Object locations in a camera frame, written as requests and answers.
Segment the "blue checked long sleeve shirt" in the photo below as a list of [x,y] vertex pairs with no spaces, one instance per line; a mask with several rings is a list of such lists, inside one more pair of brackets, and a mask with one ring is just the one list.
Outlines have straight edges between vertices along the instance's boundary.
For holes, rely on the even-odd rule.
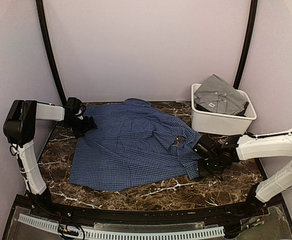
[[200,134],[144,100],[92,105],[97,128],[77,140],[69,182],[119,192],[163,180],[199,176],[193,147]]

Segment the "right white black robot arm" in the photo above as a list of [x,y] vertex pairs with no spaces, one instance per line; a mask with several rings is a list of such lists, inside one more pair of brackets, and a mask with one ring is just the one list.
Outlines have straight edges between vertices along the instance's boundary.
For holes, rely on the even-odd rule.
[[222,171],[233,163],[256,158],[291,157],[291,161],[268,179],[251,187],[241,213],[252,217],[261,205],[292,186],[292,128],[287,131],[254,135],[231,135],[223,143],[202,136],[193,151],[209,173]]

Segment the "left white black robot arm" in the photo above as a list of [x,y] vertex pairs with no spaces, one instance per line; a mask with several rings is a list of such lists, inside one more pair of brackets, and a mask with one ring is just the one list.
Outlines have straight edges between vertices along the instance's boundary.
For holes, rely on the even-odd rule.
[[98,128],[94,118],[84,116],[84,112],[83,103],[76,97],[70,97],[65,106],[36,100],[15,100],[12,103],[3,125],[3,133],[30,193],[40,196],[47,191],[34,149],[36,121],[61,122],[72,130],[76,138],[81,138],[86,132]]

